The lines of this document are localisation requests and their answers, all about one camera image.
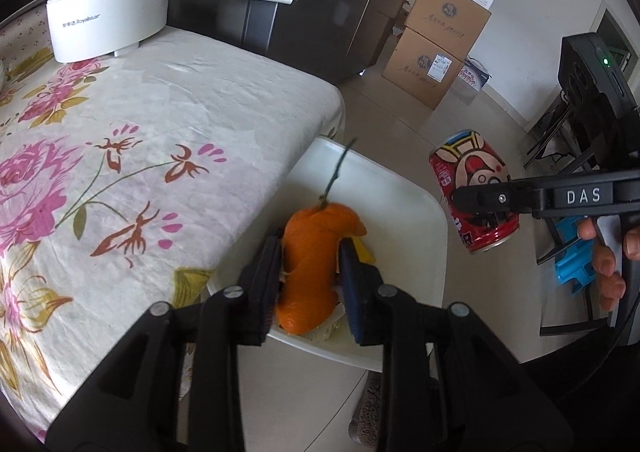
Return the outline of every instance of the floral tablecloth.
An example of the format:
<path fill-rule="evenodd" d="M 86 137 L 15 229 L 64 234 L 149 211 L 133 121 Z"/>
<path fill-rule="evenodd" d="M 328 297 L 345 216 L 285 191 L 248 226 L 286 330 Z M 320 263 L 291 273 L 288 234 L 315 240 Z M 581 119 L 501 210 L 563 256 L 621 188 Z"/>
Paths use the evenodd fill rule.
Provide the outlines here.
<path fill-rule="evenodd" d="M 344 105 L 173 28 L 62 65 L 44 7 L 0 31 L 0 58 L 0 388 L 42 436 L 151 303 L 194 302 Z"/>

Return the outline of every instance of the stacked cardboard boxes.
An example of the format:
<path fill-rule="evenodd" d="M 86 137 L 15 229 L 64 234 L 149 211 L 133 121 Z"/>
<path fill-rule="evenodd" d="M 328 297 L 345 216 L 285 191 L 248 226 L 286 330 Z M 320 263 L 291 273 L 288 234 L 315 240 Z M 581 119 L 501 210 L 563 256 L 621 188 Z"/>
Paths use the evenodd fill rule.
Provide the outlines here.
<path fill-rule="evenodd" d="M 474 0 L 416 0 L 383 76 L 435 109 L 490 16 Z"/>

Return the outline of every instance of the doorway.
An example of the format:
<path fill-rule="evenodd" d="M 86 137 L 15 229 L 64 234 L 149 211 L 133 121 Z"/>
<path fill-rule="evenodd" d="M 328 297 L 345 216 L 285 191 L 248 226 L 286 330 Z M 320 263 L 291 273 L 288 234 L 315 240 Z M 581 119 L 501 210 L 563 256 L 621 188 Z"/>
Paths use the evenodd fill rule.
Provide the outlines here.
<path fill-rule="evenodd" d="M 638 63 L 638 54 L 636 54 L 618 22 L 606 8 L 596 33 L 607 44 L 613 61 L 618 65 L 625 79 L 629 81 Z"/>

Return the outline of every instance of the white wall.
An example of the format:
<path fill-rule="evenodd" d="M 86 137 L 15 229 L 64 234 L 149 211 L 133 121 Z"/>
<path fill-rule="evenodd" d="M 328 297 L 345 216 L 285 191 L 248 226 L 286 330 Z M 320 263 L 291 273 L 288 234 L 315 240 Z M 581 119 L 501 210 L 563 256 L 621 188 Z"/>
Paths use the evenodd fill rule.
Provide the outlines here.
<path fill-rule="evenodd" d="M 628 3 L 605 1 L 640 54 L 640 25 Z M 492 75 L 489 84 L 524 119 L 535 119 L 558 84 L 561 38 L 590 31 L 601 2 L 495 0 L 470 55 L 484 64 Z M 633 89 L 636 82 L 630 84 Z"/>

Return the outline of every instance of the yellow fruit piece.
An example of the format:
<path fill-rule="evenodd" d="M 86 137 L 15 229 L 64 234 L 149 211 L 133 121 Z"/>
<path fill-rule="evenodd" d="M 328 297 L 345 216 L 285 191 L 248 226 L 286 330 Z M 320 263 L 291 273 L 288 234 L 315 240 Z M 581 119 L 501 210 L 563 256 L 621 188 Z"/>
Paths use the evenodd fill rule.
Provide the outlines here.
<path fill-rule="evenodd" d="M 362 240 L 359 237 L 352 237 L 351 239 L 353 239 L 353 246 L 356 248 L 358 260 L 366 265 L 375 265 L 376 258 L 369 252 L 369 249 L 364 245 Z"/>

